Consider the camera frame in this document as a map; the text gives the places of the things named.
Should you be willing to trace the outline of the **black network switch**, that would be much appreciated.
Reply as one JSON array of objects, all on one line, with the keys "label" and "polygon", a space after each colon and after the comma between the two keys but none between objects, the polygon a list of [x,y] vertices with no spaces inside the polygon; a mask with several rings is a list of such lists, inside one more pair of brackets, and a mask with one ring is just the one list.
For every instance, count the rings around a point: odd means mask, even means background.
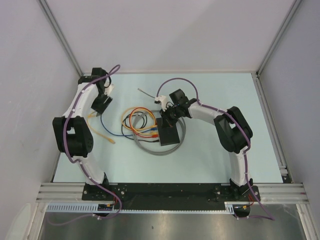
[{"label": "black network switch", "polygon": [[180,143],[180,138],[178,134],[178,129],[176,124],[164,124],[163,118],[156,118],[158,136],[160,145],[169,146]]}]

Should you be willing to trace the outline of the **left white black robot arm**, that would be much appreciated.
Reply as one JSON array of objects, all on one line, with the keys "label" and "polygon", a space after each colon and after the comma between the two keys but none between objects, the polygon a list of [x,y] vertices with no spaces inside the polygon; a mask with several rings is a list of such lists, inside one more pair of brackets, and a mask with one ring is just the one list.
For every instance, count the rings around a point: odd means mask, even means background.
[{"label": "left white black robot arm", "polygon": [[113,98],[109,73],[101,67],[94,67],[89,76],[78,80],[77,92],[70,107],[61,117],[52,121],[58,150],[64,153],[72,164],[83,172],[86,183],[93,185],[93,194],[100,200],[110,196],[111,188],[103,170],[92,153],[94,138],[87,124],[91,111],[102,115]]}]

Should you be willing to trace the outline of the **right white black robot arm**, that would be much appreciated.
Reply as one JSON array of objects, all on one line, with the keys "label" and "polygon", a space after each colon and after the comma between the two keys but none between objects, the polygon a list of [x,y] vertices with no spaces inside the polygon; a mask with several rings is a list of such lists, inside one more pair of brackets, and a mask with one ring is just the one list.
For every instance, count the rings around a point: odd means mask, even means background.
[{"label": "right white black robot arm", "polygon": [[215,126],[220,144],[229,153],[230,194],[235,200],[242,201],[248,196],[253,184],[249,177],[246,157],[253,131],[240,109],[236,106],[227,110],[210,107],[196,98],[188,99],[181,89],[174,91],[169,97],[172,105],[164,95],[154,99],[156,104],[161,105],[161,126],[172,127],[180,118],[198,119]]}]

